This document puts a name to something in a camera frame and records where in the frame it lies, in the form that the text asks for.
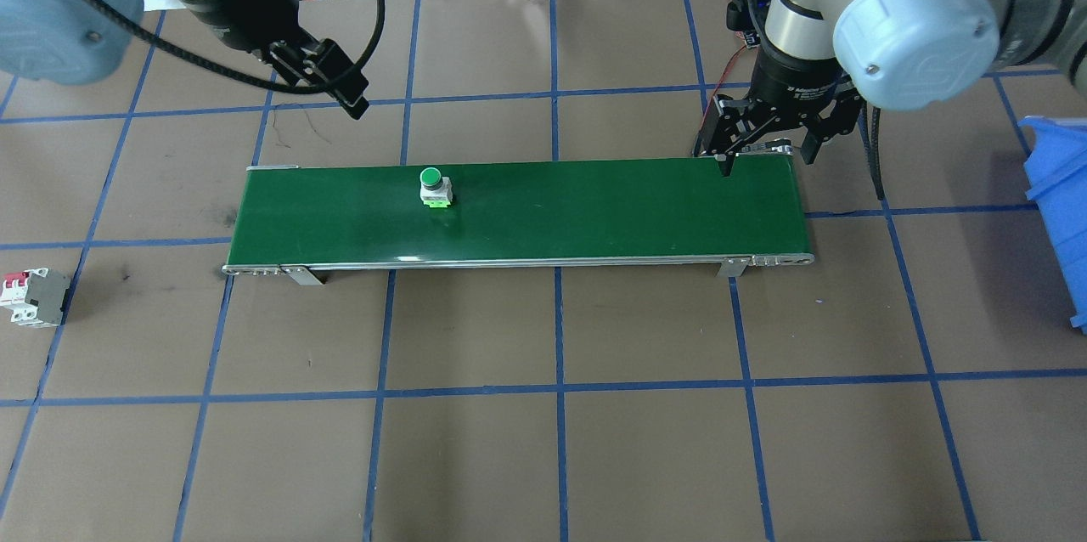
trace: green push button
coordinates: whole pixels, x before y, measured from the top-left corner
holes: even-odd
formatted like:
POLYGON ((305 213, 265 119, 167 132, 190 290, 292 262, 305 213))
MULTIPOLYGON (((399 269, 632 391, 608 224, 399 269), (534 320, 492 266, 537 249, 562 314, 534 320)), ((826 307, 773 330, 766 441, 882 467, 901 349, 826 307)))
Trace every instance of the green push button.
POLYGON ((441 186, 441 171, 436 169, 434 166, 427 167, 427 169, 423 169, 423 172, 418 174, 418 181, 422 182, 424 187, 441 186))

